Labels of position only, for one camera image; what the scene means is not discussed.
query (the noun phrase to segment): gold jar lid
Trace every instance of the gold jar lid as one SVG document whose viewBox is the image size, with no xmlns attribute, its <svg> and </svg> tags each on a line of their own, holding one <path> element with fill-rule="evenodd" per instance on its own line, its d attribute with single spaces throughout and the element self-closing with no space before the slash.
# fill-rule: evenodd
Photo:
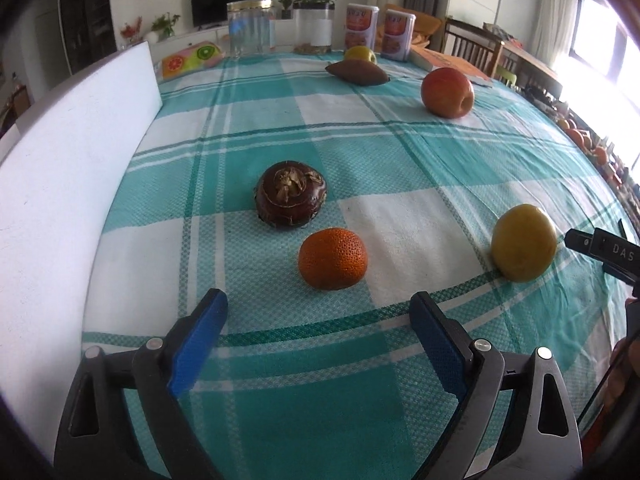
<svg viewBox="0 0 640 480">
<path fill-rule="evenodd" d="M 226 4 L 227 12 L 247 9 L 269 9 L 271 0 L 243 0 L 241 2 L 229 2 Z"/>
</svg>

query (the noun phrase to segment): plaid tablecloth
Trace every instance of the plaid tablecloth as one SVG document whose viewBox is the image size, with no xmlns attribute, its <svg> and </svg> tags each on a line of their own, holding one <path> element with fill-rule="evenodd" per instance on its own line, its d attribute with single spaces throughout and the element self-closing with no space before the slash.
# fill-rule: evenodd
<svg viewBox="0 0 640 480">
<path fill-rule="evenodd" d="M 500 84 L 475 87 L 468 116 L 441 120 L 422 106 L 421 70 L 383 61 L 391 82 L 359 88 L 324 71 L 336 59 L 225 60 L 161 84 L 164 105 L 98 247 L 85 347 L 136 347 L 209 287 L 227 293 L 220 347 L 180 403 L 228 479 L 411 478 L 456 407 L 408 325 L 419 290 L 501 350 L 551 348 L 576 410 L 624 332 L 628 290 L 568 251 L 562 233 L 617 232 L 619 218 L 634 230 L 554 124 Z M 286 159 L 328 181 L 321 213 L 295 231 L 268 227 L 254 208 L 260 174 Z M 542 277 L 514 284 L 488 248 L 498 217 L 523 202 L 555 222 L 558 252 Z M 330 226 L 360 235 L 369 270 L 319 292 L 296 258 Z M 147 461 L 165 471 L 136 394 L 127 398 Z"/>
</svg>

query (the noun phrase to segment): metal screw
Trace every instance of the metal screw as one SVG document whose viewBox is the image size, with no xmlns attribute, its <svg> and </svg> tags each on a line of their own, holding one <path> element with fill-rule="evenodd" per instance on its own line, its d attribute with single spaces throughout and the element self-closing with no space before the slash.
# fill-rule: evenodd
<svg viewBox="0 0 640 480">
<path fill-rule="evenodd" d="M 486 339 L 475 340 L 474 346 L 481 352 L 488 352 L 489 350 L 491 350 L 491 343 L 489 343 Z"/>
<path fill-rule="evenodd" d="M 538 348 L 538 355 L 543 359 L 551 359 L 553 357 L 551 350 L 549 350 L 549 348 L 547 348 L 546 346 L 541 346 L 540 348 Z"/>
<path fill-rule="evenodd" d="M 100 355 L 100 347 L 99 346 L 90 346 L 84 352 L 84 357 L 87 359 L 93 359 L 94 357 L 98 357 Z"/>
<path fill-rule="evenodd" d="M 149 348 L 149 350 L 158 350 L 159 348 L 162 348 L 162 339 L 159 337 L 152 337 L 146 342 L 146 347 Z"/>
</svg>

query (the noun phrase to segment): dark brown water chestnut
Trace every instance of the dark brown water chestnut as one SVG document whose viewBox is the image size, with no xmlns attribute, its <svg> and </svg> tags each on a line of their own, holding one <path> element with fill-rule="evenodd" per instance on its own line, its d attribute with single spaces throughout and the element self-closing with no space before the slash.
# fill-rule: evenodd
<svg viewBox="0 0 640 480">
<path fill-rule="evenodd" d="M 300 227 L 310 222 L 326 200 L 326 180 L 314 168 L 284 160 L 265 171 L 255 190 L 255 206 L 263 222 L 274 227 Z"/>
</svg>

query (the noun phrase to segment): blue gripper pad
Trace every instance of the blue gripper pad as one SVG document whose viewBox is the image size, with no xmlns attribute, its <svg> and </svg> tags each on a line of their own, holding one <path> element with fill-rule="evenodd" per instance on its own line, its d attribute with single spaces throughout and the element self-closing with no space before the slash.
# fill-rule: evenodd
<svg viewBox="0 0 640 480">
<path fill-rule="evenodd" d="M 465 367 L 472 358 L 468 345 L 471 338 L 456 321 L 447 319 L 426 292 L 414 294 L 409 302 L 411 327 L 418 336 L 433 369 L 446 392 L 462 402 L 468 391 Z"/>
<path fill-rule="evenodd" d="M 178 323 L 192 322 L 193 325 L 172 357 L 172 375 L 167 387 L 175 397 L 193 388 L 202 365 L 218 342 L 220 331 L 226 322 L 226 312 L 226 294 L 212 289 L 189 316 L 195 317 L 195 320 L 178 320 Z"/>
</svg>

